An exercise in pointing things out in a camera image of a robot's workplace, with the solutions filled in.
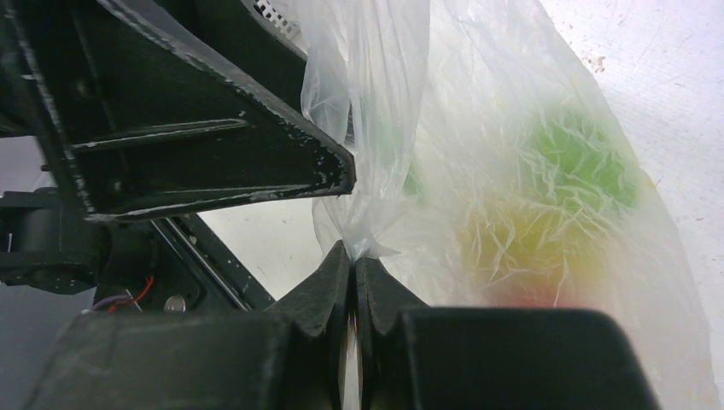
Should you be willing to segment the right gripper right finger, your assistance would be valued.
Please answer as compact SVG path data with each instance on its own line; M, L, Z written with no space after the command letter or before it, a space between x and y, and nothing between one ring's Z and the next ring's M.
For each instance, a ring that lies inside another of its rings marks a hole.
M364 409L656 409L620 326L586 309L431 307L353 266Z

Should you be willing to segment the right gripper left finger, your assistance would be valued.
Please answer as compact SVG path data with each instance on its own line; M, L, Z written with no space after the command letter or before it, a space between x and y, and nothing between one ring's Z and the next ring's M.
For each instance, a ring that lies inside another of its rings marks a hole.
M263 311L88 313L61 334L29 409L339 409L350 260Z

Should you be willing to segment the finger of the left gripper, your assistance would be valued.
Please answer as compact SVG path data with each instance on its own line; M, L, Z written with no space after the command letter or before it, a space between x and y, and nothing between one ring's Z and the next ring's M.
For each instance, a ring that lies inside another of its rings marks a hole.
M301 114L305 59L251 1L14 1L11 84L90 221L349 194Z

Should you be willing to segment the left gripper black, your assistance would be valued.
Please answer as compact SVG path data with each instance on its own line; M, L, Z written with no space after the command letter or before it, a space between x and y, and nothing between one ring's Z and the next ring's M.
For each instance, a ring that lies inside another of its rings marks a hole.
M11 84L11 4L1 4L2 60ZM59 186L31 194L2 217L9 249L1 254L3 276L56 294L75 294L100 284L142 287L164 299L179 293L192 300L210 296L249 310L253 297L234 285L237 264L213 265L190 241L200 233L213 255L222 246L199 225L199 212L150 220L90 221L62 195Z

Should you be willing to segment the clear plastic bag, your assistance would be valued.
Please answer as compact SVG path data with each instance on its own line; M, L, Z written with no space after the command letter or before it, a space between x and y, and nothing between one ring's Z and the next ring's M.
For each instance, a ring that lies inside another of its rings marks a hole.
M537 1L276 1L301 29L301 111L352 150L349 196L319 198L323 249L383 259L425 301L495 306L457 231L494 200L554 206L528 135L553 111L588 115L638 166L639 200L579 212L601 230L604 275L571 308L611 315L666 409L720 409L709 325L679 233L590 72Z

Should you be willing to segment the red fake fruit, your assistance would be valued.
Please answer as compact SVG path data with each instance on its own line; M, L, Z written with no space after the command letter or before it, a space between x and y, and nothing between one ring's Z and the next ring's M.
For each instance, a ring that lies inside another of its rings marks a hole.
M577 300L565 290L547 284L511 284L492 292L495 306L506 308L570 308Z

